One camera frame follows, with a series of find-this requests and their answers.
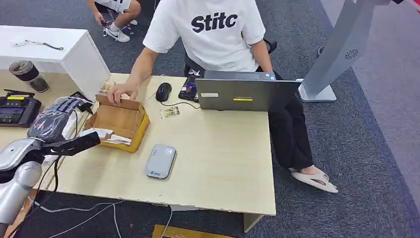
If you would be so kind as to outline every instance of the white shoe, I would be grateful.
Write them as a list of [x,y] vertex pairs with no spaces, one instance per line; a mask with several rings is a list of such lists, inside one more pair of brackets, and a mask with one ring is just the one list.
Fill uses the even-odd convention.
[[314,175],[301,174],[294,168],[289,168],[289,170],[292,171],[292,176],[301,182],[327,192],[338,193],[337,187],[329,182],[328,175],[318,168],[317,173]]
[[111,36],[112,38],[114,38],[116,41],[119,41],[119,42],[127,42],[130,40],[130,37],[124,34],[120,30],[117,32],[113,32],[113,31],[110,31],[109,28],[105,28],[105,32],[107,35]]

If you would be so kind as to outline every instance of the black pants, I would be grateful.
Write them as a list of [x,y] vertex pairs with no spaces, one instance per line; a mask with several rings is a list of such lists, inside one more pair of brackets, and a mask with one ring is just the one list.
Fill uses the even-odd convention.
[[[274,72],[277,80],[283,78]],[[282,111],[268,112],[271,141],[277,161],[285,168],[312,166],[302,103],[295,96]]]

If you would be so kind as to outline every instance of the yellow label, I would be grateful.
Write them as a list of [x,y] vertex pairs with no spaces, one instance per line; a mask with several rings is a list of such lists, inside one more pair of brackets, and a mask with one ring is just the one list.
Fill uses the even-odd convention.
[[23,99],[25,99],[25,97],[20,97],[20,96],[9,96],[9,97],[7,97],[7,99],[12,99],[12,100],[23,100]]
[[245,102],[251,102],[252,98],[234,98],[234,101],[245,101]]

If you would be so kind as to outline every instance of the hand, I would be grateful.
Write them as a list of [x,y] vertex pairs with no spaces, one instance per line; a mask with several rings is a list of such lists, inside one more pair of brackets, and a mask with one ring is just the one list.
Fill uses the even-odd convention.
[[105,23],[105,19],[104,16],[102,16],[102,14],[100,12],[95,12],[93,13],[93,15],[95,16],[95,21],[102,26],[102,22]]
[[127,94],[130,96],[130,100],[136,100],[137,94],[139,91],[139,86],[134,83],[123,83],[123,84],[117,84],[114,87],[112,87],[108,93],[108,100],[112,104],[117,104],[121,102],[121,94]]

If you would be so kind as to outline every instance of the laptop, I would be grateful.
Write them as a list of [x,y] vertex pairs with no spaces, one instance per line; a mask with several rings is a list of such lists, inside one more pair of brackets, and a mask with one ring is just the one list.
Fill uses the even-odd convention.
[[282,110],[301,84],[273,73],[225,71],[206,71],[195,83],[201,109],[265,112]]

